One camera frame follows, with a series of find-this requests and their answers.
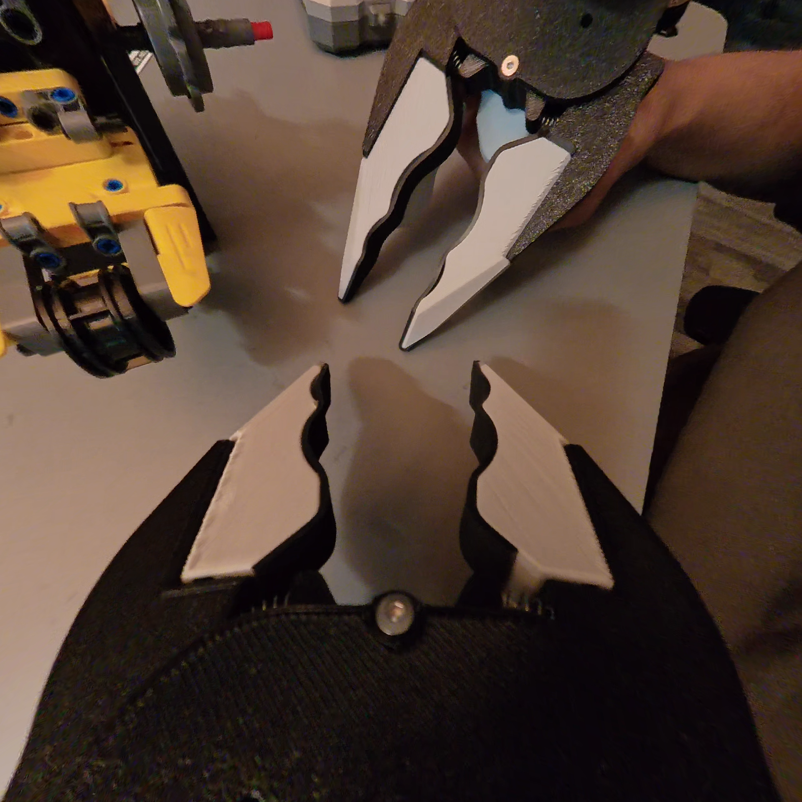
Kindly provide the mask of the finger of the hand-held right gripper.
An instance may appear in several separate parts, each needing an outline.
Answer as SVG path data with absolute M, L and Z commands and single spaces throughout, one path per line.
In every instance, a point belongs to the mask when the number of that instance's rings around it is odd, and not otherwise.
M 370 153 L 362 158 L 346 237 L 338 298 L 348 302 L 403 219 L 411 194 L 435 167 L 454 122 L 447 76 L 418 57 Z
M 569 151 L 544 137 L 503 146 L 480 185 L 476 212 L 418 300 L 399 347 L 410 350 L 510 265 L 508 252 L 565 170 Z

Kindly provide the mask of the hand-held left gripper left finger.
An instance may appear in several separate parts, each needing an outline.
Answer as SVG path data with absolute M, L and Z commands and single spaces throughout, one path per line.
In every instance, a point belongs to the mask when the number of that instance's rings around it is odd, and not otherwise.
M 180 579 L 283 580 L 319 569 L 336 524 L 320 457 L 328 444 L 330 370 L 316 364 L 233 437 L 233 450 Z

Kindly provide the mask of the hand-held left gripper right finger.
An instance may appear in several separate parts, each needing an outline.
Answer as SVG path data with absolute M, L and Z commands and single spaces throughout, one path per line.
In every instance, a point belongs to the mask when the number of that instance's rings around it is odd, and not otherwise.
M 469 403 L 478 464 L 460 549 L 473 579 L 501 605 L 528 605 L 547 581 L 612 589 L 566 439 L 480 361 L 472 366 Z

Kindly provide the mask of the grey toy axle red tip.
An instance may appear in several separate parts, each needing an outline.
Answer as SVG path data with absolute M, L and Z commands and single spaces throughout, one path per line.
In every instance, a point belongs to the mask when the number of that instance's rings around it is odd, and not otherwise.
M 205 49 L 252 46 L 274 37 L 270 22 L 251 22 L 246 18 L 218 18 L 195 22 L 195 30 Z

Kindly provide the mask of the grey toy gear wheel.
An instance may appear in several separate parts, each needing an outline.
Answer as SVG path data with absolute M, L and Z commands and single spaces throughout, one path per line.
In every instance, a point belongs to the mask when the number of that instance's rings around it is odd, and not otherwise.
M 186 1 L 134 1 L 152 53 L 174 96 L 185 95 L 203 112 L 203 96 L 213 91 L 205 50 Z

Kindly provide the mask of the yellow toy brick vehicle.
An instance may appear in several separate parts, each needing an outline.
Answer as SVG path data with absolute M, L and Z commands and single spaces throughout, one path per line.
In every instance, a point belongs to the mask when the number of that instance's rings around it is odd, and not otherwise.
M 175 356 L 215 234 L 130 59 L 143 24 L 2 1 L 1 27 L 2 354 L 99 378 Z

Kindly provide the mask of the person's right forearm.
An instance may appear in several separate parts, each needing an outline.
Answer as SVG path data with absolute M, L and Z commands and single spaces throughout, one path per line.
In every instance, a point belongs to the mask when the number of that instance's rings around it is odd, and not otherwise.
M 775 206 L 800 231 L 801 52 L 751 51 L 667 62 L 653 166 Z

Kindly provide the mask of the person's right hand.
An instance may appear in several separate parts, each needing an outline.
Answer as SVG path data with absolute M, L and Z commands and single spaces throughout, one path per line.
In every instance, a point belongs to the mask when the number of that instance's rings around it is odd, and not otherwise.
M 596 213 L 616 183 L 630 170 L 639 166 L 655 144 L 655 122 L 652 112 L 643 103 L 629 127 L 622 145 L 604 175 L 576 206 L 557 221 L 551 231 L 575 228 L 587 222 Z

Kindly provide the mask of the light grey toy battery box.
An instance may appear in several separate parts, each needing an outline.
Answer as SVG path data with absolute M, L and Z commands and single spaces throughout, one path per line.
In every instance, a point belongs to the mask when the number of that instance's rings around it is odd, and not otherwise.
M 334 55 L 386 48 L 413 1 L 302 1 L 310 38 Z

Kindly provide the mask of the person's tan pants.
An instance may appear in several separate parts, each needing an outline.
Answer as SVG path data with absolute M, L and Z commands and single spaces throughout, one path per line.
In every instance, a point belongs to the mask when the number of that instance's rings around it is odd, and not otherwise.
M 713 350 L 648 513 L 734 657 L 784 800 L 800 800 L 800 327 L 798 265 Z

